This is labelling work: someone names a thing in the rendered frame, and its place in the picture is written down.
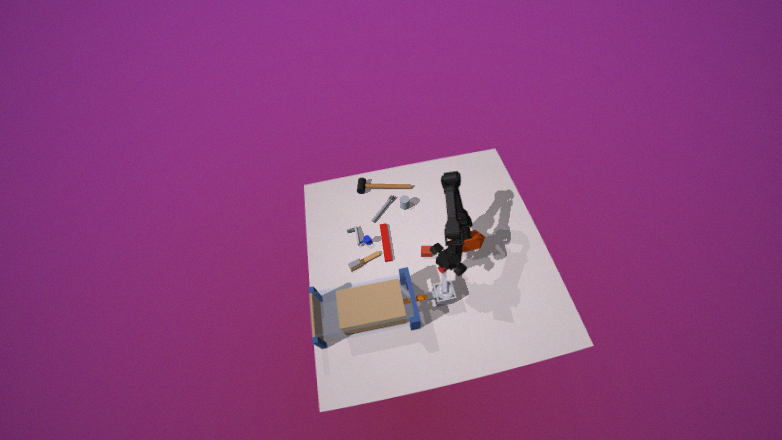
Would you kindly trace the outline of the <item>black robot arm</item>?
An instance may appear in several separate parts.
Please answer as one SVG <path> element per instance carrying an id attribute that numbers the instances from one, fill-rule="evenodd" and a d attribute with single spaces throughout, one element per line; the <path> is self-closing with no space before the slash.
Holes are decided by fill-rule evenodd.
<path id="1" fill-rule="evenodd" d="M 472 238 L 470 234 L 472 221 L 467 211 L 464 210 L 459 190 L 460 180 L 458 171 L 445 172 L 441 178 L 446 195 L 448 217 L 444 230 L 445 244 L 449 247 L 449 254 L 444 249 L 436 258 L 436 264 L 441 268 L 450 268 L 452 265 L 460 264 L 463 241 Z M 448 239 L 452 240 L 448 241 Z"/>

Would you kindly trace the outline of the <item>black mallet with wooden handle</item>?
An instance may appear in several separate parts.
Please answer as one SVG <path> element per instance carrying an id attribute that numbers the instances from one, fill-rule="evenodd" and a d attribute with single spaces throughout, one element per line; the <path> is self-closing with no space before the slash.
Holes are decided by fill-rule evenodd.
<path id="1" fill-rule="evenodd" d="M 357 193 L 365 193 L 365 188 L 411 189 L 411 184 L 366 184 L 366 179 L 361 177 L 358 179 Z"/>

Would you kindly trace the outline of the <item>wooden brush with grey bristles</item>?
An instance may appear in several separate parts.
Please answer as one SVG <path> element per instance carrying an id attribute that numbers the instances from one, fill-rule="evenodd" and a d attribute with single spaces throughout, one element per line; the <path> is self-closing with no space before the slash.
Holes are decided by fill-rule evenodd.
<path id="1" fill-rule="evenodd" d="M 375 252 L 375 253 L 373 253 L 373 254 L 371 254 L 371 255 L 369 255 L 369 256 L 361 259 L 361 260 L 360 259 L 356 259 L 355 261 L 349 263 L 348 267 L 350 268 L 351 272 L 353 272 L 353 271 L 359 269 L 360 267 L 362 267 L 363 264 L 365 264 L 365 263 L 367 263 L 367 262 L 369 262 L 369 261 L 371 261 L 371 260 L 373 260 L 373 259 L 375 259 L 375 258 L 377 258 L 379 256 L 380 256 L 380 253 L 379 253 L 379 251 L 377 251 L 377 252 Z"/>

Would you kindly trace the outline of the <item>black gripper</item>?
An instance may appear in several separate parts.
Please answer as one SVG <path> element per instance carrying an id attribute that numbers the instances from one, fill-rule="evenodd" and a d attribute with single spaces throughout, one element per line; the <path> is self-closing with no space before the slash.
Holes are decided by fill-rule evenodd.
<path id="1" fill-rule="evenodd" d="M 439 255 L 442 253 L 442 250 L 443 250 L 443 249 L 444 249 L 444 247 L 443 247 L 443 246 L 441 246 L 439 243 L 436 243 L 435 245 L 433 245 L 433 246 L 430 248 L 430 252 L 431 252 L 431 253 L 433 253 L 434 255 L 436 255 L 437 253 L 439 253 L 439 254 L 438 254 L 438 256 L 439 256 Z M 449 247 L 446 249 L 446 252 L 449 254 Z M 437 257 L 438 257 L 438 256 L 437 256 Z M 460 263 L 460 264 L 458 264 L 458 265 L 452 265 L 450 268 L 446 268 L 446 269 L 444 270 L 444 272 L 446 272 L 446 271 L 448 271 L 448 270 L 451 270 L 451 271 L 453 270 L 453 273 L 454 273 L 454 274 L 456 274 L 456 275 L 460 276 L 460 275 L 461 275 L 463 272 L 465 272 L 465 271 L 466 271 L 466 269 L 467 269 L 467 267 L 465 267 L 465 266 L 464 266 L 462 263 Z"/>

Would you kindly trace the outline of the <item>grey metal rod with square end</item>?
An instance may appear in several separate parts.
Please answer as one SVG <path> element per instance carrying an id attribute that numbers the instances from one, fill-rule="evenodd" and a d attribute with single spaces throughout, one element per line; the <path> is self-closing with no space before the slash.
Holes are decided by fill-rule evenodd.
<path id="1" fill-rule="evenodd" d="M 395 200 L 395 196 L 391 195 L 387 200 L 388 201 L 383 205 L 383 207 L 379 210 L 379 212 L 372 219 L 372 222 L 375 223 L 375 221 L 379 218 L 379 216 L 383 213 L 383 211 L 387 208 L 387 206 Z"/>

